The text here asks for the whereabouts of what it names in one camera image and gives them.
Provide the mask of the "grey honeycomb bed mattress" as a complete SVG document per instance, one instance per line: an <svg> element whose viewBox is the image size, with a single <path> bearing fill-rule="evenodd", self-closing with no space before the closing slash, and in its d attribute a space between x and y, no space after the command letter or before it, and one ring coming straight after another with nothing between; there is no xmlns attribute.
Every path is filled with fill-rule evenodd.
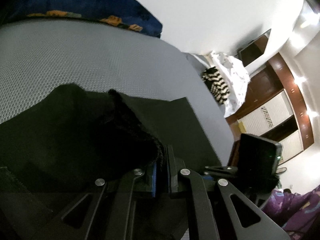
<svg viewBox="0 0 320 240"><path fill-rule="evenodd" d="M1 26L1 121L65 83L150 99L187 98L221 163L228 163L232 132L177 48L159 38L86 21L36 19Z"/></svg>

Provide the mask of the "brown white wardrobe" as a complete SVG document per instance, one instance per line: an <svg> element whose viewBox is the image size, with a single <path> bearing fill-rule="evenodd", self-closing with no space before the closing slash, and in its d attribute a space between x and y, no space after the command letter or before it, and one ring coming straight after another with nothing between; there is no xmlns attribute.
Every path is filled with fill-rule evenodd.
<svg viewBox="0 0 320 240"><path fill-rule="evenodd" d="M302 91L280 54L271 57L251 78L245 103L227 122L235 141L249 133L281 143L281 163L315 142Z"/></svg>

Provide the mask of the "wall mounted television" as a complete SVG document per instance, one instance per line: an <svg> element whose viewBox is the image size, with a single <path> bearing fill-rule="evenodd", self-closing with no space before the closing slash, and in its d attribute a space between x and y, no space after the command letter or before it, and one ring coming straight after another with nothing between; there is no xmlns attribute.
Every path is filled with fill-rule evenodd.
<svg viewBox="0 0 320 240"><path fill-rule="evenodd" d="M237 50L238 59L242 61L244 67L247 67L264 54L271 30L268 29L268 31L261 34L258 38Z"/></svg>

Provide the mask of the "blue floral blanket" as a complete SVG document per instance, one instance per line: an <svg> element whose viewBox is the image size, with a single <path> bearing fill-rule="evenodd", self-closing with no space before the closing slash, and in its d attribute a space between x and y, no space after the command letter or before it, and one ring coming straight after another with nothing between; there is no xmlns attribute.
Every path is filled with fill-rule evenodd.
<svg viewBox="0 0 320 240"><path fill-rule="evenodd" d="M11 20L79 18L159 38L163 25L137 0L18 0Z"/></svg>

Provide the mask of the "white crumpled cloth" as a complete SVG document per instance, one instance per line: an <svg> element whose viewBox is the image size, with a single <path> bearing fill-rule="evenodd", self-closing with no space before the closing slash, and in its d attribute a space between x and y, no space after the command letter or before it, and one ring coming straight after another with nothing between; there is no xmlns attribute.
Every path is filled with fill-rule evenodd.
<svg viewBox="0 0 320 240"><path fill-rule="evenodd" d="M208 60L219 70L230 92L224 103L224 117L227 118L237 112L244 104L251 78L242 61L236 57L226 53L211 53L208 55Z"/></svg>

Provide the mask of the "black white striped cloth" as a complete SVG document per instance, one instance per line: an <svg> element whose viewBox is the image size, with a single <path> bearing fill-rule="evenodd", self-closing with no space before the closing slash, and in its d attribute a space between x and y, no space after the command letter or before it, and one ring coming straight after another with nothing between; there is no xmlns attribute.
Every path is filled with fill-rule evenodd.
<svg viewBox="0 0 320 240"><path fill-rule="evenodd" d="M230 91L227 83L216 67L206 69L201 79L217 103L223 105L229 98Z"/></svg>

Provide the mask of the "purple patterned sleeve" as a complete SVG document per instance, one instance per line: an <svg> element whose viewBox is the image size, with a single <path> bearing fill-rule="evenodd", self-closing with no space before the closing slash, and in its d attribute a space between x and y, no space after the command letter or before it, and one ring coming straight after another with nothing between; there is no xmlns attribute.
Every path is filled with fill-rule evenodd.
<svg viewBox="0 0 320 240"><path fill-rule="evenodd" d="M306 194L273 190L262 211L291 239L319 239L319 186Z"/></svg>

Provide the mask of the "black pants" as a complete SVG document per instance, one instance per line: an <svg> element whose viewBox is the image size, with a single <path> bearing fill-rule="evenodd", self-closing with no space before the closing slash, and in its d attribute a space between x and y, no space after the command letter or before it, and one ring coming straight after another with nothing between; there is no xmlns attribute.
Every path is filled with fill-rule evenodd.
<svg viewBox="0 0 320 240"><path fill-rule="evenodd" d="M113 185L156 171L156 195L139 193L133 239L178 239L182 200L168 196L165 147L199 171L220 160L185 99L56 87L1 124L1 239L114 239Z"/></svg>

